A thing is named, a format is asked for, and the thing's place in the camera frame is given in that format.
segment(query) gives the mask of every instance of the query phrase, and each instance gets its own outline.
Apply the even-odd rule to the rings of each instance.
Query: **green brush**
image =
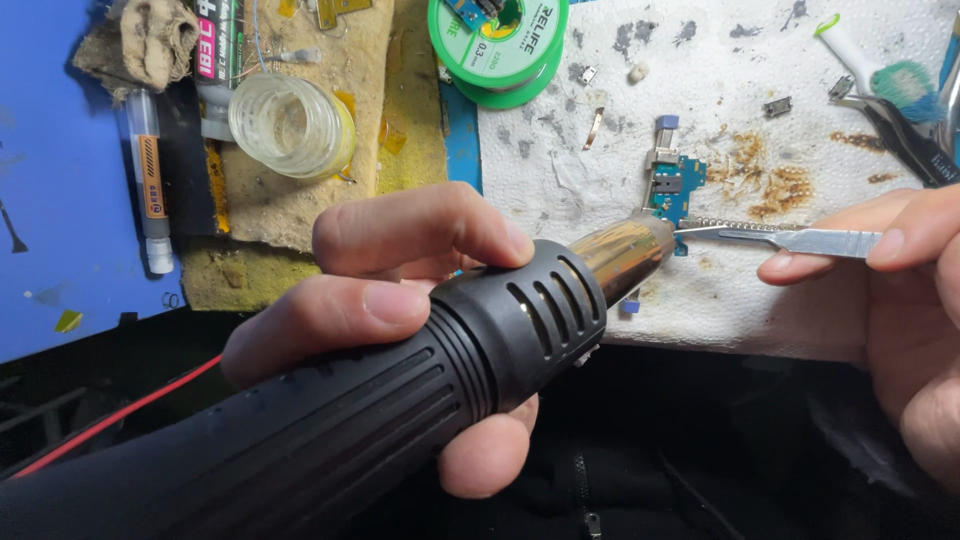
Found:
[[[868,60],[840,25],[839,14],[817,27],[816,35],[855,74],[860,95],[889,100],[914,124],[932,124],[943,118],[936,86],[920,64],[901,61],[884,67]]]

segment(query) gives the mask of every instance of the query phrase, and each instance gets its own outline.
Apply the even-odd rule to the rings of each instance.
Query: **fingernail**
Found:
[[[507,221],[507,237],[510,239],[510,245],[521,257],[529,257],[534,252],[534,243],[523,230],[513,221]]]
[[[874,249],[870,250],[867,256],[869,262],[890,262],[903,249],[903,231],[900,229],[891,229],[880,237]]]
[[[422,292],[397,283],[374,283],[363,293],[367,313],[390,325],[404,323],[420,314],[425,302]]]
[[[763,269],[768,272],[782,272],[793,262],[793,255],[788,253],[778,253],[767,259],[763,263]]]

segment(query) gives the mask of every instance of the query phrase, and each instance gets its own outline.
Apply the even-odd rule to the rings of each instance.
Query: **zipper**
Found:
[[[590,500],[590,484],[587,480],[587,461],[584,459],[584,453],[577,451],[573,455],[573,468],[577,475],[577,483],[580,492],[577,500],[580,502],[580,509],[584,512],[584,525],[587,526],[587,533],[590,540],[603,540],[600,531],[600,515],[587,509]]]

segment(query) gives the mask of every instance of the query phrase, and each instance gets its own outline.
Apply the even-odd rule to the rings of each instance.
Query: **orange label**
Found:
[[[147,217],[167,217],[163,205],[163,186],[160,183],[160,158],[156,151],[157,137],[140,136],[140,171],[143,176],[143,208]]]

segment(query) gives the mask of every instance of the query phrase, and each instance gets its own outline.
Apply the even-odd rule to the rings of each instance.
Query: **glass jar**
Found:
[[[230,98],[230,130],[251,158],[293,178],[329,178],[353,156],[356,130],[342,101],[299,77],[258,73]]]

